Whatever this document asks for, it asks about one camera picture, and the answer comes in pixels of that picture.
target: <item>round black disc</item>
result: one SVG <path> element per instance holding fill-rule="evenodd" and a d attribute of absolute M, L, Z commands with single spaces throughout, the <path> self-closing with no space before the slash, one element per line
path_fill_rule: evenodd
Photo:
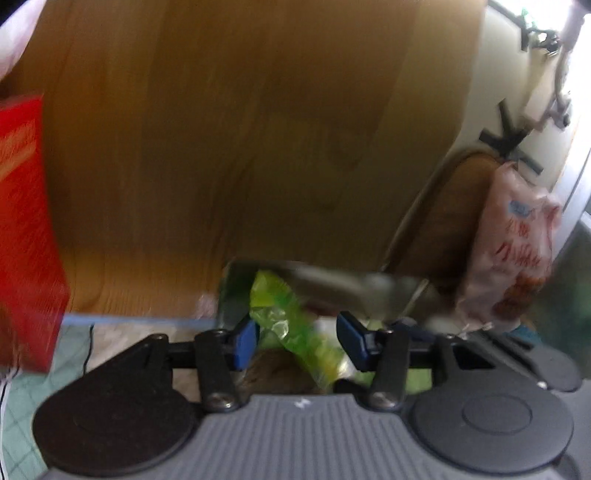
<path fill-rule="evenodd" d="M 69 473 L 119 476 L 172 455 L 196 421 L 189 402 L 143 372 L 81 378 L 37 410 L 33 435 L 44 460 Z"/>
<path fill-rule="evenodd" d="M 557 397 L 497 369 L 470 372 L 420 395 L 411 424 L 438 456 L 495 475 L 548 465 L 573 434 L 572 416 Z"/>

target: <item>wooden panel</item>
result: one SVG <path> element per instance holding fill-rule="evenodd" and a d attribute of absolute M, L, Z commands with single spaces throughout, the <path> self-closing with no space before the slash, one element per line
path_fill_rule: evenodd
<path fill-rule="evenodd" d="M 235 255 L 376 268 L 457 134 L 484 7 L 49 0 L 2 90 L 45 93 L 72 308 L 187 314 L 159 298 Z"/>

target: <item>blue label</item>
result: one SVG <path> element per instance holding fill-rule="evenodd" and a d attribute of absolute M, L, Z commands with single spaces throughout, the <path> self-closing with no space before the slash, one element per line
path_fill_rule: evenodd
<path fill-rule="evenodd" d="M 511 200 L 509 203 L 509 211 L 522 218 L 529 217 L 532 210 L 533 208 L 531 208 L 529 205 L 518 202 L 517 200 Z"/>

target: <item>pink snack bag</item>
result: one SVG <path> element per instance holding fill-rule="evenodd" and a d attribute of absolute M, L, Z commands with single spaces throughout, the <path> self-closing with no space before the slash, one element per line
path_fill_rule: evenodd
<path fill-rule="evenodd" d="M 550 275 L 561 211 L 553 195 L 530 187 L 512 164 L 497 169 L 456 304 L 467 329 L 519 325 Z"/>

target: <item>green checkered mat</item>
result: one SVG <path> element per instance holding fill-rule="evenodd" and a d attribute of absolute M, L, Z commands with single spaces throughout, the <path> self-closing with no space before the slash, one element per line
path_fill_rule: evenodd
<path fill-rule="evenodd" d="M 35 480 L 46 466 L 33 440 L 31 420 L 53 392 L 82 376 L 90 349 L 90 326 L 64 325 L 49 375 L 0 374 L 0 477 Z"/>

